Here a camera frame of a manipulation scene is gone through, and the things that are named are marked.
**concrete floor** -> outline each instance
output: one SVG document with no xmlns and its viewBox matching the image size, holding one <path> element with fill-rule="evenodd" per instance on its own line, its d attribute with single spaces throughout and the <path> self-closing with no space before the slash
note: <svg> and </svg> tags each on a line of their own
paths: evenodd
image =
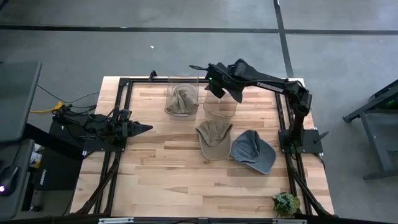
<svg viewBox="0 0 398 224">
<path fill-rule="evenodd" d="M 280 0 L 286 29 L 397 30 L 394 0 Z M 12 0 L 0 23 L 129 27 L 277 28 L 272 0 Z M 341 217 L 398 222 L 398 179 L 365 183 L 377 170 L 362 124 L 341 117 L 398 77 L 398 36 L 287 35 L 294 77 L 313 93 L 312 112 L 323 140 L 326 175 Z M 0 30 L 0 61 L 40 60 L 39 83 L 64 100 L 98 91 L 105 75 L 192 72 L 188 65 L 244 58 L 259 71 L 286 77 L 278 34 L 43 32 Z M 77 106 L 96 103 L 96 96 Z M 33 110 L 57 100 L 37 90 Z M 29 117 L 48 131 L 49 114 Z M 43 212 L 60 215 L 71 192 L 54 192 Z"/>
</svg>

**tan baseball cap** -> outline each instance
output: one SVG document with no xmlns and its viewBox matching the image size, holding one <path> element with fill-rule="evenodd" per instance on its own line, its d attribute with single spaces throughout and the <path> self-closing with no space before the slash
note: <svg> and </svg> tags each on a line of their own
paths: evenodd
<svg viewBox="0 0 398 224">
<path fill-rule="evenodd" d="M 209 160 L 225 159 L 231 152 L 232 124 L 223 121 L 204 121 L 196 130 L 199 132 L 200 147 Z"/>
</svg>

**wooden table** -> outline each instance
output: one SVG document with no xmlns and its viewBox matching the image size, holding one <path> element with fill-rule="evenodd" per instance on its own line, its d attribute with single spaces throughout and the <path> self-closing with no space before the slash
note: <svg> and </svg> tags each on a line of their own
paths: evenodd
<svg viewBox="0 0 398 224">
<path fill-rule="evenodd" d="M 113 109 L 119 78 L 104 77 L 96 113 L 108 114 Z M 128 139 L 119 167 L 112 216 L 275 217 L 272 196 L 288 192 L 289 181 L 285 158 L 279 149 L 274 92 L 254 86 L 245 88 L 243 102 L 229 121 L 233 123 L 232 140 L 245 130 L 254 129 L 276 149 L 272 171 L 263 175 L 231 157 L 222 161 L 203 157 L 195 127 L 208 119 L 202 107 L 204 85 L 200 85 L 201 105 L 194 121 L 170 119 L 164 112 L 166 91 L 166 83 L 135 84 L 132 89 L 131 118 L 154 128 Z M 313 128 L 311 114 L 305 118 L 305 128 Z M 103 156 L 103 152 L 96 152 L 83 161 L 71 212 L 77 211 L 97 187 Z M 312 154 L 303 154 L 302 159 L 308 187 L 324 208 L 333 213 L 322 163 Z M 304 211 L 298 185 L 297 189 Z M 102 209 L 108 190 L 104 192 Z"/>
</svg>

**small potted plant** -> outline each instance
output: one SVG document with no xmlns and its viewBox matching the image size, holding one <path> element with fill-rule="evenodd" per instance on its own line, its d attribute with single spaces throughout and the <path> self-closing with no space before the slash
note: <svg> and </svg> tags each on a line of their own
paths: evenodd
<svg viewBox="0 0 398 224">
<path fill-rule="evenodd" d="M 292 217 L 300 208 L 300 199 L 287 192 L 275 195 L 273 200 L 277 217 Z"/>
</svg>

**cap brim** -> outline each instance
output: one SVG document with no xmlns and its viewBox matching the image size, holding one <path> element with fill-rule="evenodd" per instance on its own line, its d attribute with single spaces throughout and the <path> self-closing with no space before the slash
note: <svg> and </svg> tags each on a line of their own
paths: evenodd
<svg viewBox="0 0 398 224">
<path fill-rule="evenodd" d="M 276 160 L 276 152 L 275 149 L 266 143 L 264 140 L 259 139 L 260 142 L 260 152 L 259 152 L 259 160 L 257 162 L 242 162 L 248 166 L 251 166 L 253 169 L 256 169 L 263 174 L 269 174 L 272 166 Z"/>
<path fill-rule="evenodd" d="M 231 135 L 227 133 L 225 138 L 216 146 L 209 146 L 205 139 L 199 134 L 200 148 L 208 160 L 226 159 L 231 153 Z"/>
</svg>

